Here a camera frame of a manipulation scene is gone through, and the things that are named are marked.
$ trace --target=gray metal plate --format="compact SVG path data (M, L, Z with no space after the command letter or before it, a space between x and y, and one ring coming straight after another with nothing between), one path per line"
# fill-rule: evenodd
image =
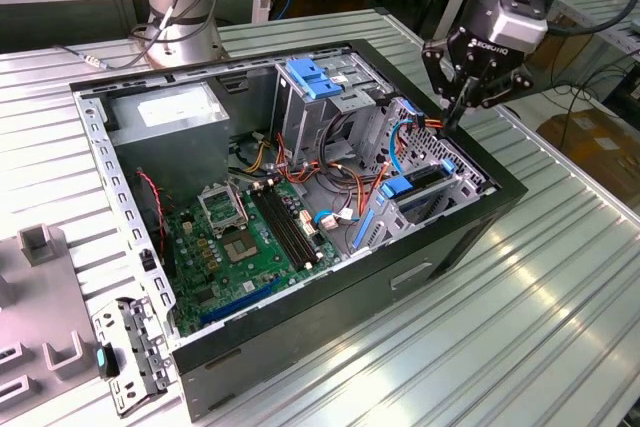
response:
M234 56L365 38L433 96L419 40L373 11L231 27L222 38ZM136 52L126 41L81 48L114 64ZM137 286L67 90L92 72L52 50L0 56L0 237L7 224L60 225L95 313ZM638 219L508 114L463 124L527 186L520 205L455 271L198 425L616 425L625 415L640 395ZM96 419L156 427L188 416L174 384L119 421L96 380L10 425Z
M56 257L33 267L17 239L0 242L0 275L13 297L0 312L0 424L98 374L96 339L64 234L55 227L49 232ZM74 336L82 355L71 361L76 356ZM19 382L21 376L28 380ZM19 390L10 392L8 387L15 382L26 387L20 398L15 397Z

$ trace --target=aluminum workbench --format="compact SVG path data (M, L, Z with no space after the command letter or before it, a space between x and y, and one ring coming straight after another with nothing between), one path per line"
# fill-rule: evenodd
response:
M361 37L433 95L420 40L374 11L222 30L232 55ZM114 64L137 51L80 49ZM91 73L53 50L0 56L0 236L61 226L93 313L138 287L67 87ZM625 415L640 396L640 219L505 110L463 125L527 186L521 203L455 270L197 425L613 426ZM174 384L120 421L95 379L9 423L42 424L188 416Z
M628 3L629 0L556 0L554 7L582 27L593 27L618 15ZM637 5L622 22L597 35L625 54L638 52L640 35L631 30L631 22L639 18L640 5Z

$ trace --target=chip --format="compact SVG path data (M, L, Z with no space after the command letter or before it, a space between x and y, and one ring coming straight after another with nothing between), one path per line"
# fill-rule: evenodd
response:
M240 262L258 253L258 246L246 230L236 231L222 238L222 245L231 262Z
M210 287L196 292L194 296L196 298L196 302L198 302L199 304L206 304L207 302L215 298L213 290L211 290Z

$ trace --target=red wire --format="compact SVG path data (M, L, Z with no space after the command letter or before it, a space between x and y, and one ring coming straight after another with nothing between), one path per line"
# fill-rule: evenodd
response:
M138 171L137 174L142 177L151 190L153 191L153 196L156 198L156 208L158 209L158 219L160 222L160 255L164 258L164 229L162 228L162 224L164 223L164 216L162 215L162 205L160 204L160 194L158 193L158 188L156 184L149 178L147 174L144 172Z

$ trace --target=open pc chassis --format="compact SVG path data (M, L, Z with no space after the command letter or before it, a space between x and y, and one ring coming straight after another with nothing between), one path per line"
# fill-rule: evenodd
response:
M123 417L179 380L191 420L202 418L453 267L526 192L462 129L443 138L425 125L425 118L439 118L440 109L365 41L71 88L128 239L131 268L146 293L118 299L92 319L102 345L100 372ZM167 107L167 98L198 106L185 114ZM154 106L165 110L152 111ZM342 121L339 131L328 127L335 118ZM392 159L385 147L399 124L406 129ZM316 221L332 197L319 180L296 183L287 180L289 170L282 175L283 169L315 169L319 139L332 128L338 132L329 132L337 137L326 148L331 162L384 179L371 188L358 220L348 200L346 211L332 214L329 223ZM252 181L239 172L231 180L239 169L229 167L229 143L252 132L263 132L273 145L282 139L284 152L263 165L273 175ZM149 172L164 192L152 193L140 182ZM171 202L178 206L158 218L153 200L163 211L167 190L175 192ZM221 198L224 205L212 203ZM284 227L277 219L287 209L293 220L283 225L293 229L288 235L300 241L299 251L278 234ZM265 232L264 224L275 230ZM277 242L269 244L273 237ZM174 249L172 262L164 243L161 259L159 238ZM181 248L186 244L189 252ZM268 270L267 253L284 268ZM237 285L246 296L229 294L232 274L225 272L253 275L247 271L256 267L252 258L260 260L262 275ZM198 284L192 281L200 271L188 270L194 265L205 272ZM185 317L180 296L196 302L193 289L201 304ZM223 292L229 297L224 302Z

